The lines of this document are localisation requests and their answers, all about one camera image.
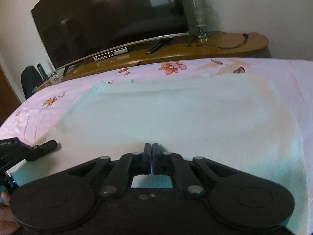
wooden door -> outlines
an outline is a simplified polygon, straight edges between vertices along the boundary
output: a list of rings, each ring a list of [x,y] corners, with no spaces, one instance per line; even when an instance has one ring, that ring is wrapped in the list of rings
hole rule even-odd
[[[0,126],[20,104],[0,65]]]

finger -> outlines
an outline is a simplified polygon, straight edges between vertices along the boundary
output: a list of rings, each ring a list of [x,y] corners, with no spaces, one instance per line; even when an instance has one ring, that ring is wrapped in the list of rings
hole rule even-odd
[[[10,202],[10,196],[7,193],[3,192],[1,194],[1,199],[3,204],[8,207]]]
[[[11,221],[14,222],[12,212],[8,207],[0,207],[0,221]]]
[[[18,229],[14,222],[0,221],[0,235],[11,234]]]

bedsheet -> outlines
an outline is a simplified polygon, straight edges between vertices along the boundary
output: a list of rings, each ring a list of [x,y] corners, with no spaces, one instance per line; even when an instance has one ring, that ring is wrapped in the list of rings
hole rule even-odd
[[[0,139],[18,137],[32,145],[72,104],[100,81],[111,84],[135,80],[152,82],[199,77],[203,74],[254,71],[273,82],[280,98],[294,114],[303,135],[309,198],[313,210],[313,62],[278,59],[214,58],[173,61],[109,71],[52,85],[34,94],[5,121]]]

light green cloth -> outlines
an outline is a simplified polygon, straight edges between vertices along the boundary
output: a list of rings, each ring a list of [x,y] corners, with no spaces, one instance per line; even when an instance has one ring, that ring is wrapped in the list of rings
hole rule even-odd
[[[288,228],[305,235],[309,200],[299,126],[271,85],[250,73],[180,81],[98,84],[40,140],[62,149],[12,174],[18,184],[102,155],[119,159],[158,142],[186,159],[204,156],[273,180],[293,194]],[[168,180],[149,184],[160,187]]]

tv screen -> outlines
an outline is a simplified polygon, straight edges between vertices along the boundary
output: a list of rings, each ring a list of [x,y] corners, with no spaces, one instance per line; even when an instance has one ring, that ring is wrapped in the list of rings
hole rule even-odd
[[[120,45],[188,32],[181,0],[40,0],[32,16],[55,68]]]

